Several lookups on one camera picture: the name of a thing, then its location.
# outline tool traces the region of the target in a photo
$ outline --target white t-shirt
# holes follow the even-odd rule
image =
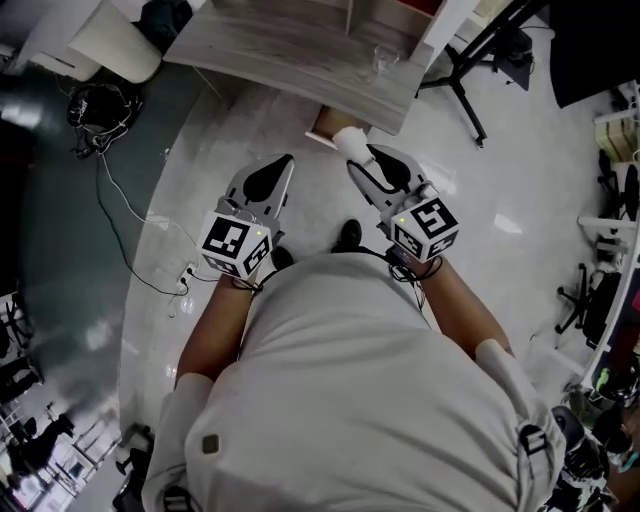
[[[547,437],[535,492],[527,423]],[[383,262],[331,254],[269,280],[215,385],[180,379],[143,499],[164,510],[179,485],[207,511],[536,510],[563,456],[550,410],[497,342],[474,362]]]

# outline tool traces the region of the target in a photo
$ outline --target forearm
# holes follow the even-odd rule
[[[496,340],[511,353],[500,324],[446,259],[443,258],[440,269],[420,285],[442,333],[472,358],[478,345],[486,339]]]
[[[176,383],[185,373],[215,381],[236,361],[250,306],[251,290],[234,287],[232,279],[222,275],[182,351]]]

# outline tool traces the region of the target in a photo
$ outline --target foot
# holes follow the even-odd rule
[[[335,247],[358,247],[362,242],[362,227],[356,219],[350,219],[342,226],[340,238]]]
[[[75,428],[75,425],[69,419],[69,416],[61,414],[58,416],[58,421],[60,422],[60,430],[69,437],[73,437],[73,429]]]
[[[278,246],[271,251],[271,263],[277,271],[284,270],[295,263],[291,253],[284,247]]]
[[[29,370],[31,371],[31,373],[33,373],[38,379],[38,384],[44,384],[44,377],[42,376],[40,367],[36,364],[36,362],[31,357],[27,357],[27,363],[29,364]]]

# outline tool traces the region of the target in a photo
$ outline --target fiducial marker cube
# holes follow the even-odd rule
[[[209,212],[200,231],[198,249],[212,269],[247,279],[273,249],[271,230]]]
[[[391,238],[418,261],[435,258],[453,245],[460,227],[438,196],[391,218]]]

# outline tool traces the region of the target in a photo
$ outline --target sleeve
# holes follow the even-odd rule
[[[521,500],[518,510],[536,510],[553,492],[564,464],[565,438],[551,409],[542,400],[516,359],[495,340],[476,349],[476,363],[513,404],[518,427],[518,471]],[[546,443],[540,442],[540,431]]]
[[[165,398],[142,489],[142,502],[147,512],[164,512],[165,489],[181,483],[186,486],[185,442],[207,404],[212,387],[213,381],[208,377],[188,373]]]

